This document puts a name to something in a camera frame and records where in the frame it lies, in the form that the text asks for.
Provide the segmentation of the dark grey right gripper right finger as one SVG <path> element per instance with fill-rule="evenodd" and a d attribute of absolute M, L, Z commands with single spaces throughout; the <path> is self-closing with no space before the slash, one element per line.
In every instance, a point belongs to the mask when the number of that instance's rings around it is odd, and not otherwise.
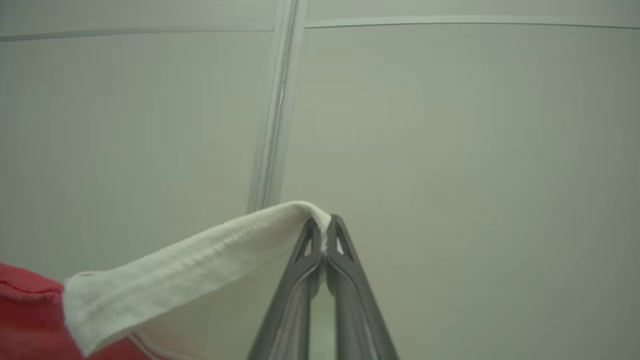
<path fill-rule="evenodd" d="M 400 358 L 345 221 L 331 215 L 327 228 L 327 284 L 334 297 L 338 360 Z"/>

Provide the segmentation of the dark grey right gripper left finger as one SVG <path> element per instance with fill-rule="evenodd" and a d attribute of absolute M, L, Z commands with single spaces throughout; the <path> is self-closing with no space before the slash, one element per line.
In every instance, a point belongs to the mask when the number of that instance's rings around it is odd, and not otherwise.
<path fill-rule="evenodd" d="M 308 360 L 311 307 L 322 269 L 322 231 L 307 219 L 254 338 L 249 360 Z"/>

